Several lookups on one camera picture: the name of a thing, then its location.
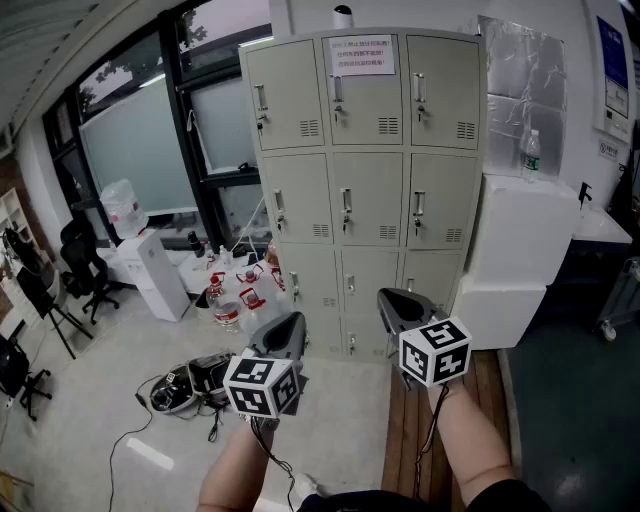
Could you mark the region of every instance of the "ceiling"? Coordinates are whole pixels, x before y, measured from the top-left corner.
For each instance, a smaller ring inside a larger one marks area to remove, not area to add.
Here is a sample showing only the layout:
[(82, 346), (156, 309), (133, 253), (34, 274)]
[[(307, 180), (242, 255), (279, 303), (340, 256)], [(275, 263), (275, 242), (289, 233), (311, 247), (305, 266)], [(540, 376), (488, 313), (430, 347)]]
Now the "ceiling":
[(0, 128), (99, 0), (0, 0)]

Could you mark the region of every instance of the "black shirt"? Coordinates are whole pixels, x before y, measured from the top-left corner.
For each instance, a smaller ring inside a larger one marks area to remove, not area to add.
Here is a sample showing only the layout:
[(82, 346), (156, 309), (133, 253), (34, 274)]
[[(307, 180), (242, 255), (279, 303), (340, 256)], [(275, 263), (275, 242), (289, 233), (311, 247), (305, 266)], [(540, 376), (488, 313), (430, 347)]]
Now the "black shirt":
[[(329, 498), (310, 496), (299, 512), (365, 512), (373, 510), (398, 510), (425, 512), (429, 506), (405, 496), (387, 491), (363, 491), (336, 494)], [(482, 491), (467, 507), (468, 512), (550, 512), (542, 498), (519, 480), (503, 480)]]

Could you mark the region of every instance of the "wooden board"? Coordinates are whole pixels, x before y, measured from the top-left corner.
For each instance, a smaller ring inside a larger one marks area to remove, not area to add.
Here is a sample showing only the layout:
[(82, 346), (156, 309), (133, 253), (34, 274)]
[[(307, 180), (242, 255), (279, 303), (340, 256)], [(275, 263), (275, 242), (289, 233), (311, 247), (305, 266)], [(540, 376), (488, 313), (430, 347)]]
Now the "wooden board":
[[(471, 398), (496, 426), (509, 446), (509, 423), (504, 389), (495, 351), (475, 351), (463, 378)], [(429, 503), (431, 510), (462, 512), (460, 488), (451, 472), (444, 446), (437, 433), (432, 449), (422, 457), (417, 487), (416, 457), (431, 424), (432, 414), (425, 388), (407, 393), (398, 372), (391, 380), (389, 430), (382, 489)]]

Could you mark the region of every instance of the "black cable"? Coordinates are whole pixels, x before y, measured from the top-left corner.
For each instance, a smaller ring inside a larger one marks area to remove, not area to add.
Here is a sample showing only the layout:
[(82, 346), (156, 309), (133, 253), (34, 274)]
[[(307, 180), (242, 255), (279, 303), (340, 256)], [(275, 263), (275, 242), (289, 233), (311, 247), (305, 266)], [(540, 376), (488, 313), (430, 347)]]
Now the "black cable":
[(154, 379), (159, 379), (160, 377), (162, 377), (162, 375), (156, 375), (155, 377), (151, 377), (150, 379), (145, 380), (142, 384), (140, 384), (140, 386), (138, 386), (138, 389), (136, 390), (136, 394), (135, 394), (136, 400), (149, 413), (149, 420), (147, 421), (145, 426), (138, 430), (130, 430), (129, 432), (125, 432), (118, 438), (118, 440), (115, 443), (113, 443), (113, 448), (111, 449), (111, 455), (109, 455), (109, 475), (111, 477), (111, 497), (109, 498), (109, 512), (111, 512), (111, 509), (113, 508), (113, 495), (115, 493), (115, 487), (113, 483), (113, 454), (116, 451), (116, 447), (118, 446), (118, 443), (122, 441), (126, 436), (128, 436), (129, 434), (137, 434), (139, 432), (142, 432), (143, 430), (146, 430), (146, 428), (151, 424), (151, 420), (153, 419), (153, 414), (147, 407), (147, 402), (143, 398), (143, 396), (140, 394), (140, 390), (148, 382), (151, 382)]
[(433, 446), (433, 437), (434, 437), (436, 426), (438, 423), (438, 416), (440, 415), (440, 408), (442, 407), (442, 402), (444, 401), (444, 398), (447, 396), (447, 393), (449, 393), (449, 386), (447, 386), (445, 383), (442, 385), (442, 391), (440, 391), (440, 396), (438, 397), (436, 408), (433, 411), (433, 418), (431, 418), (431, 425), (429, 425), (427, 438), (424, 440), (424, 444), (422, 445), (422, 448), (420, 449), (420, 453), (418, 453), (418, 458), (416, 459), (417, 478), (416, 478), (415, 487), (413, 489), (413, 497), (414, 499), (417, 498), (420, 501), (423, 501), (422, 498), (420, 498), (420, 477), (422, 476), (420, 462), (422, 461), (422, 457), (427, 453), (429, 453), (429, 450), (431, 450), (431, 447)]
[(271, 453), (271, 450), (269, 450), (269, 448), (267, 448), (267, 444), (265, 443), (264, 438), (262, 437), (262, 432), (260, 432), (260, 427), (258, 426), (258, 420), (255, 417), (251, 418), (251, 430), (253, 431), (253, 434), (258, 439), (258, 443), (260, 443), (260, 446), (265, 451), (267, 456), (273, 462), (275, 462), (276, 465), (280, 469), (282, 469), (282, 471), (284, 471), (289, 476), (289, 478), (291, 479), (291, 483), (289, 484), (289, 491), (287, 492), (287, 502), (289, 503), (290, 512), (293, 512), (293, 505), (291, 505), (291, 491), (293, 490), (293, 486), (296, 484), (296, 479), (293, 476), (293, 467), (291, 466), (291, 464), (289, 464), (285, 460), (276, 459), (276, 457), (273, 455), (273, 453)]

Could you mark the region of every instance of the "security camera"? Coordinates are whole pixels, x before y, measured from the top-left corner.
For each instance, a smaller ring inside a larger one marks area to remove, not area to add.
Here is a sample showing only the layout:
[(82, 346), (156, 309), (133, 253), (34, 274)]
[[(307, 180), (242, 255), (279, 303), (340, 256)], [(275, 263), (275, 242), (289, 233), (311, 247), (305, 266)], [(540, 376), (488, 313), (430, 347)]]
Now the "security camera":
[(351, 8), (346, 5), (339, 5), (333, 9), (333, 28), (352, 28), (353, 14)]

